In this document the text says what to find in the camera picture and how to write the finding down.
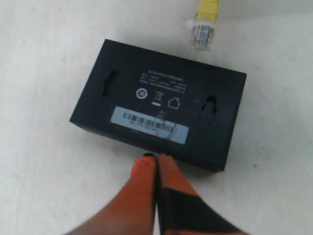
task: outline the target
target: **barcode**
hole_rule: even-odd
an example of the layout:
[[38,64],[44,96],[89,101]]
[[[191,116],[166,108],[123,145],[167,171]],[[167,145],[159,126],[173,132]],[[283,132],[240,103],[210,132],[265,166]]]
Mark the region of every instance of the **barcode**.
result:
[[124,113],[123,118],[167,132],[173,133],[175,131],[175,128],[173,126],[165,125],[161,122],[145,119],[143,117],[138,117],[133,114]]

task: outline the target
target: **white floor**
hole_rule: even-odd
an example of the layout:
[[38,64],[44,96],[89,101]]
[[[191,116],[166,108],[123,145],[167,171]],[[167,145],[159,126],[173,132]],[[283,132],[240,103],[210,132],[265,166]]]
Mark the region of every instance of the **white floor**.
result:
[[226,171],[181,169],[252,234],[313,234],[313,1],[221,0],[211,54],[189,47],[185,22],[197,6],[0,0],[1,235],[72,229],[145,152],[68,121],[105,38],[247,72]]

